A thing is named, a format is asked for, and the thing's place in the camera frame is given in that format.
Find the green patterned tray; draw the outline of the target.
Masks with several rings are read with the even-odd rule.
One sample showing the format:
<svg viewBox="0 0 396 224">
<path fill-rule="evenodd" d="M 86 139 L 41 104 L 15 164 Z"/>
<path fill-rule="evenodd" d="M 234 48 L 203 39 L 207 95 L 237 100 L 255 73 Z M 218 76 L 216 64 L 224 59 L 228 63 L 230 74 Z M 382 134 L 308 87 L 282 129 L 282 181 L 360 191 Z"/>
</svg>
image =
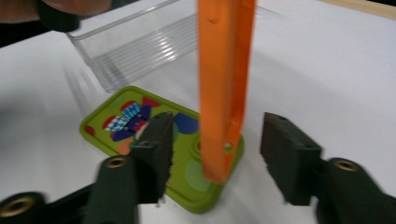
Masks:
<svg viewBox="0 0 396 224">
<path fill-rule="evenodd" d="M 173 165 L 164 193 L 186 210 L 204 213 L 214 206 L 226 182 L 212 182 L 203 174 L 198 113 L 140 88 L 126 87 L 91 112 L 82 121 L 80 132 L 111 157 L 107 166 L 119 167 L 130 161 L 136 181 L 132 148 L 149 120 L 162 112 L 172 112 L 174 116 Z M 241 137 L 231 172 L 243 150 Z"/>
</svg>

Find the clear plastic storage box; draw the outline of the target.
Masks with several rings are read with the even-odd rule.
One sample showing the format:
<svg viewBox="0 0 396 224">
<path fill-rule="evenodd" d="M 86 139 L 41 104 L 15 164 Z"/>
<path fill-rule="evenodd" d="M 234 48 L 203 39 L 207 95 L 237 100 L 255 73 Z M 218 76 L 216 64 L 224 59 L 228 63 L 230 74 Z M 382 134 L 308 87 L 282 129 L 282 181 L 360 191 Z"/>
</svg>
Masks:
<svg viewBox="0 0 396 224">
<path fill-rule="evenodd" d="M 195 0 L 137 0 L 86 18 L 67 34 L 113 92 L 197 50 Z"/>
</svg>

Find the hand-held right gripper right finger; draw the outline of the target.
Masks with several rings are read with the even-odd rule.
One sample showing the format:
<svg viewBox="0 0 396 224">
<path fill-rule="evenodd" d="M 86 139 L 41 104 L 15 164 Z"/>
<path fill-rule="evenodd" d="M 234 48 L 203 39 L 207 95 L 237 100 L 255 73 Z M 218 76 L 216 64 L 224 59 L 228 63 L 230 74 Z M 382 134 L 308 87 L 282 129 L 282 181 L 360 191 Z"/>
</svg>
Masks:
<svg viewBox="0 0 396 224">
<path fill-rule="evenodd" d="M 322 148 L 299 127 L 277 114 L 264 114 L 260 153 L 286 203 L 309 205 Z"/>
</svg>

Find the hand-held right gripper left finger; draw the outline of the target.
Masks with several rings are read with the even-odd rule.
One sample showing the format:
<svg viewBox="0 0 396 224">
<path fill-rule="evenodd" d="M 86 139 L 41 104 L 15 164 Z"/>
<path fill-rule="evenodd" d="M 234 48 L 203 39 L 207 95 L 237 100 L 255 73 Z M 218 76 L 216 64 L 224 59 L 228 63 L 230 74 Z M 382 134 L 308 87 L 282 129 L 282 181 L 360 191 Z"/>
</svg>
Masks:
<svg viewBox="0 0 396 224">
<path fill-rule="evenodd" d="M 164 195 L 173 158 L 172 112 L 153 116 L 132 148 L 137 202 L 157 203 Z"/>
</svg>

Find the orange phone case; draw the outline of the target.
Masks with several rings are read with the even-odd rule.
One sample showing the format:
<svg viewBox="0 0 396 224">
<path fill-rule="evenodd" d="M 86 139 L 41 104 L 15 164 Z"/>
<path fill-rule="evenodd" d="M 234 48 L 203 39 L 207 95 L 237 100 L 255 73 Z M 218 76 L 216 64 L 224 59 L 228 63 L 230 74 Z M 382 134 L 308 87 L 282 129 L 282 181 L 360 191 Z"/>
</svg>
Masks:
<svg viewBox="0 0 396 224">
<path fill-rule="evenodd" d="M 225 183 L 245 117 L 256 0 L 198 0 L 200 149 L 204 176 Z"/>
</svg>

